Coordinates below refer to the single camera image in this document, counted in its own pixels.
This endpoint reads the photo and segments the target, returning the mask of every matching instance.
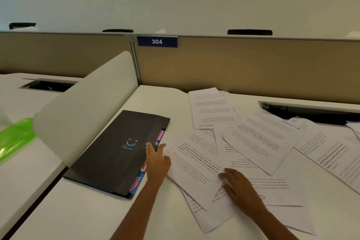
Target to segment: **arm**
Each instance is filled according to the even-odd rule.
[[[244,214],[259,226],[269,240],[298,240],[267,210],[250,181],[243,174],[230,168],[225,168],[225,172],[219,176],[227,179],[231,185],[223,183],[229,197]]]
[[[110,240],[142,240],[144,238],[156,195],[171,165],[170,158],[162,155],[165,146],[166,144],[161,144],[155,152],[151,143],[148,142],[146,146],[148,181]]]

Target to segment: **hand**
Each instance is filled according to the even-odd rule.
[[[227,179],[231,186],[223,183],[223,188],[244,214],[254,219],[257,215],[267,212],[263,201],[243,174],[230,168],[225,168],[225,172],[220,173],[219,177]]]
[[[164,143],[160,144],[157,152],[155,152],[151,142],[148,142],[146,145],[146,170],[148,182],[154,183],[158,187],[161,186],[171,166],[170,158],[162,155],[165,146],[166,144]]]

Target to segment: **blue sign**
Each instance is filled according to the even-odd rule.
[[[137,44],[142,47],[177,48],[177,36],[137,36]]]

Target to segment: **white desk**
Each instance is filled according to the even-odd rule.
[[[22,78],[81,80],[37,74],[8,74],[0,78],[0,107],[12,122],[32,118],[60,93],[18,89]],[[0,239],[56,178],[65,165],[38,138],[0,163]]]
[[[358,105],[236,94],[232,94],[232,97],[240,114],[255,111],[259,107],[258,100],[360,110]],[[188,95],[177,89],[140,86],[119,112],[123,109],[171,118],[164,142],[193,129]],[[336,130],[351,132],[347,128],[336,127]],[[295,149],[286,161],[291,162],[294,172],[303,183],[317,237],[293,230],[294,234],[299,239],[358,239],[360,195]],[[61,179],[11,239],[108,240],[134,199],[127,200]],[[164,180],[151,213],[145,239],[224,238],[265,239],[265,236],[241,213],[213,232],[203,235],[179,188],[170,180]]]

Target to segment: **smiley face logo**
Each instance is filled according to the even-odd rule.
[[[128,146],[134,146],[134,145],[137,143],[137,139],[135,140],[135,143],[134,143],[134,144],[129,144],[129,141],[126,142],[126,144],[127,144]]]

